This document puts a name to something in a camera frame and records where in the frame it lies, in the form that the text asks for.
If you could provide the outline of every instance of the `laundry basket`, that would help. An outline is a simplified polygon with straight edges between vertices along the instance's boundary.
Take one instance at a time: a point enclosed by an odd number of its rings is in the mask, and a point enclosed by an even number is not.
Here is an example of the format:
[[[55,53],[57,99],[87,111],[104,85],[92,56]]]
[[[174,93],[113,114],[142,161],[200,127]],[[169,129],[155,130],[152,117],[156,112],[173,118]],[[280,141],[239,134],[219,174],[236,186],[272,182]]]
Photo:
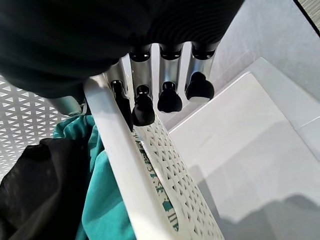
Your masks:
[[[84,88],[138,240],[223,240],[202,194],[156,117],[129,131],[113,93]],[[42,97],[0,79],[0,180],[27,145],[49,138],[66,117]]]
[[[159,118],[131,133],[109,88],[89,80],[84,92],[136,238],[223,240]]]

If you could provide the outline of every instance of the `clothing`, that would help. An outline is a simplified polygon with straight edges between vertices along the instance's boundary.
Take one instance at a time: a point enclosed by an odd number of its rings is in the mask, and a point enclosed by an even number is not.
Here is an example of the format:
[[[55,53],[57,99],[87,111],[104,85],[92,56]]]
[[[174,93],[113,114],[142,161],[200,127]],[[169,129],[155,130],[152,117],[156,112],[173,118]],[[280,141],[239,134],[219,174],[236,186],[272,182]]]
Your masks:
[[[0,240],[74,239],[84,207],[87,140],[27,146],[0,184]]]
[[[53,137],[75,140],[87,135],[90,135],[90,179],[76,239],[134,240],[128,213],[93,117],[65,120],[56,126]]]
[[[244,0],[2,0],[0,73],[45,98],[84,98],[82,83],[130,48],[217,43]]]

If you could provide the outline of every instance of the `perforated panel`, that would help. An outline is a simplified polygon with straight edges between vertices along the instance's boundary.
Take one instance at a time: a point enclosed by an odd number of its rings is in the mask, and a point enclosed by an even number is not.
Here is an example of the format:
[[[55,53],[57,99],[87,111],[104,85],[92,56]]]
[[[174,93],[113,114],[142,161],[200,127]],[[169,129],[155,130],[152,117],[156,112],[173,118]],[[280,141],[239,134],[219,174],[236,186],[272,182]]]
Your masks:
[[[154,124],[136,131],[143,139],[152,166],[159,170],[159,179],[163,180],[164,190],[178,217],[178,232],[188,232],[193,240],[223,240],[216,220],[160,120],[156,118]]]
[[[27,145],[49,138],[64,119],[45,99],[9,85],[0,76],[0,180]]]

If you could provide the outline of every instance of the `triangle cutout pattern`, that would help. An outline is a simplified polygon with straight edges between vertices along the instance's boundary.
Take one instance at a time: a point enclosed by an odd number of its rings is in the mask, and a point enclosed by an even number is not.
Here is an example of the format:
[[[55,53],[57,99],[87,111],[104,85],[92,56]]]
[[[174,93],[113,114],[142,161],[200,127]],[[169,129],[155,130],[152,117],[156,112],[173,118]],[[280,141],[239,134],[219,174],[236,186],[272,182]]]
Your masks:
[[[50,138],[66,116],[32,92],[8,84],[0,75],[0,181],[26,146]]]

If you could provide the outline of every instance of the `teal fabric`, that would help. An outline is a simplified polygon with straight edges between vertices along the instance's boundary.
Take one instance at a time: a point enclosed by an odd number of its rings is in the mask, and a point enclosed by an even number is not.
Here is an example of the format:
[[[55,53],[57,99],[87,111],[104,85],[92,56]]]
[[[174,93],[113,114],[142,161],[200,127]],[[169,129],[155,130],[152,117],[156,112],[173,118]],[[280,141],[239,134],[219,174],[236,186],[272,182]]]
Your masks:
[[[70,118],[59,123],[54,138],[83,139],[90,135],[88,190],[76,240],[136,239],[108,156],[92,116]]]

